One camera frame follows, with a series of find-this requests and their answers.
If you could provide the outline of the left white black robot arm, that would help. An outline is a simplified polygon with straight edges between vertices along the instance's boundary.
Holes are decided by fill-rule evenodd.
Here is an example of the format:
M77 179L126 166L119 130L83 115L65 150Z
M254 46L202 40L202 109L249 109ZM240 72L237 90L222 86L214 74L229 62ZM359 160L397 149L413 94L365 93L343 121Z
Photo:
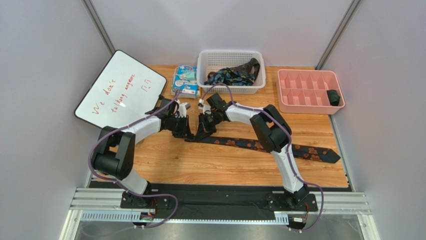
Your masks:
M102 180L112 181L132 196L146 199L159 198L151 193L151 184L134 170L136 144L163 130L171 131L177 138L186 139L192 134L189 128L188 102L156 107L142 118L119 128L105 126L98 141L90 150L90 171Z

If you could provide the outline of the pink divided organizer tray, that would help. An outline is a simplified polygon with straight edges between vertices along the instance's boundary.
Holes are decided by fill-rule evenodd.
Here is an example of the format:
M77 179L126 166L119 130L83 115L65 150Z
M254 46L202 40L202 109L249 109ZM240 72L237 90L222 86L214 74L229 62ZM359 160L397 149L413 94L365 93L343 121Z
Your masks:
M334 115L346 106L337 75L330 70L280 69L277 96L283 113ZM339 106L331 106L327 90L341 96Z

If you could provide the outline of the black orange floral tie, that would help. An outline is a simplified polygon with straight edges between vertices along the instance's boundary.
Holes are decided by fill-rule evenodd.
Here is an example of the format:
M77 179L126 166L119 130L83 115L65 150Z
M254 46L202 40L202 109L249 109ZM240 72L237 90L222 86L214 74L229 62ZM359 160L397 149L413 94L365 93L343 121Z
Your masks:
M261 145L260 141L255 139L207 136L199 140L185 139L185 141L230 146L264 153L267 152ZM293 144L291 149L293 156L299 159L329 164L335 164L341 159L341 156L330 148Z

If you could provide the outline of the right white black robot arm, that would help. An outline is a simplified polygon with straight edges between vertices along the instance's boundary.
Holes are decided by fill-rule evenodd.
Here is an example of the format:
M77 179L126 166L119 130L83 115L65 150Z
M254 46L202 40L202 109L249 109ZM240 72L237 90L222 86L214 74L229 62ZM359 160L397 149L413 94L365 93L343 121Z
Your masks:
M309 190L297 169L291 144L291 129L275 106L253 108L239 103L226 102L215 93L207 100L199 100L198 128L194 140L198 143L216 144L270 153L280 172L286 204L294 209L302 204ZM222 122L250 125L257 138L215 137L216 126Z

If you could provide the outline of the rolled black tie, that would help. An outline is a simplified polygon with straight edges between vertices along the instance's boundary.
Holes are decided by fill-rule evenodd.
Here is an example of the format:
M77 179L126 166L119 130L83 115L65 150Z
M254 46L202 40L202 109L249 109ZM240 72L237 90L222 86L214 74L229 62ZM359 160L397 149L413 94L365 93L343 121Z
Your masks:
M338 107L341 101L341 96L338 92L335 89L329 89L326 91L326 94L329 104L333 107Z

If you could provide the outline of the right aluminium frame post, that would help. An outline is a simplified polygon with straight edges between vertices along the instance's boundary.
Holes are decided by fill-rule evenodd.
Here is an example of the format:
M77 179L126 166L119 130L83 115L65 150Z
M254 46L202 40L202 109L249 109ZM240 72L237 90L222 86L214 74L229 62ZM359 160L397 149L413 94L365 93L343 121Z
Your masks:
M324 52L322 53L317 65L315 66L315 70L322 70L324 66L326 65L327 61L329 60L330 56L332 55L335 47L337 46L338 42L340 41L341 37L343 36L346 28L350 24L352 18L356 14L358 8L362 4L363 0L352 0L350 2L349 7L347 8L346 12L344 13L341 21L339 22L336 30L334 31L328 45L326 46Z

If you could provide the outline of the blue white packet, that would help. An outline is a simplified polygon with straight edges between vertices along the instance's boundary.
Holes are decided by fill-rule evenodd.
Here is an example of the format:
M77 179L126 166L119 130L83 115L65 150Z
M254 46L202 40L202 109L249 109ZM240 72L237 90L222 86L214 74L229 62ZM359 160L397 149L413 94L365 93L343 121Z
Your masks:
M197 83L197 67L178 65L173 73L170 93L179 92L181 98L199 98L201 90Z

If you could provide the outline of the aluminium frame post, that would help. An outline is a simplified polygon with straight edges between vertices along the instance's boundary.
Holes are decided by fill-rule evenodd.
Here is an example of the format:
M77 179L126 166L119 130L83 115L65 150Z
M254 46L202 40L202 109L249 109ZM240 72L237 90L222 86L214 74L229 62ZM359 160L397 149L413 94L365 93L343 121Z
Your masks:
M81 1L91 18L101 40L103 41L108 53L112 56L114 52L116 51L116 48L114 47L114 44L111 40L111 38L108 35L108 32L101 20L101 17L99 16L96 7L92 0L82 0Z
M322 53L317 65L315 66L315 70L322 70L324 66L326 65L327 61L329 60L330 56L332 55L335 47L337 46L338 42L340 41L341 37L343 36L346 28L350 24L352 18L356 14L358 8L362 4L363 0L352 0L350 2L349 7L347 8L346 12L344 13L341 21L339 22L336 30L334 31L328 45L326 46L324 52Z

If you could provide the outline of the left aluminium frame post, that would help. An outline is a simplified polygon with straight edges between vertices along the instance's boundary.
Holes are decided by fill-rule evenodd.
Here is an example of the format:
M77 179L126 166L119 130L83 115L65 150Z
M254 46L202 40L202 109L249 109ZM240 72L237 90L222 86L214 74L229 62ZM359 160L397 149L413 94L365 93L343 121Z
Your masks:
M112 56L114 52L116 51L116 48L114 47L114 44L111 40L111 38L108 35L108 32L101 20L101 17L99 16L96 7L92 0L82 0L81 1L91 18L101 40L103 41L108 53Z

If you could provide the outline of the dark floral ties pile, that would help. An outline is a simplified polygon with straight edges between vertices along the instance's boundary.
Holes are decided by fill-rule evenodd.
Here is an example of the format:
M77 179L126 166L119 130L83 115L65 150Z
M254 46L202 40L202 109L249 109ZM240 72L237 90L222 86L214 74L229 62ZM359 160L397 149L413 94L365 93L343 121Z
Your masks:
M210 72L204 85L213 86L219 83L227 86L253 86L259 75L261 64L256 58L235 67L225 67Z

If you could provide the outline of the white whiteboard black frame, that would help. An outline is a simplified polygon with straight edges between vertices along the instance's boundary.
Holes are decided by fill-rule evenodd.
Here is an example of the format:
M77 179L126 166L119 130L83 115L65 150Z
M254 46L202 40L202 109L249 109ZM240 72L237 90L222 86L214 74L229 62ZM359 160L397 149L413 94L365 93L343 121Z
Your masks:
M99 128L129 125L155 107L166 84L163 75L116 50L74 115Z

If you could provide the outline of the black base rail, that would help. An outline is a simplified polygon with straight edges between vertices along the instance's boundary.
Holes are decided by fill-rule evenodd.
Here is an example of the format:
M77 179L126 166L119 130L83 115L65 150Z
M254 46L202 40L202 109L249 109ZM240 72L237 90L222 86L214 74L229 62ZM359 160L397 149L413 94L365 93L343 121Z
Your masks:
M315 187L304 199L293 200L283 187L152 183L146 198L125 192L113 183L97 182L91 189L118 191L116 206L123 210L155 210L156 217L174 220L271 221L275 212L317 214L321 196Z

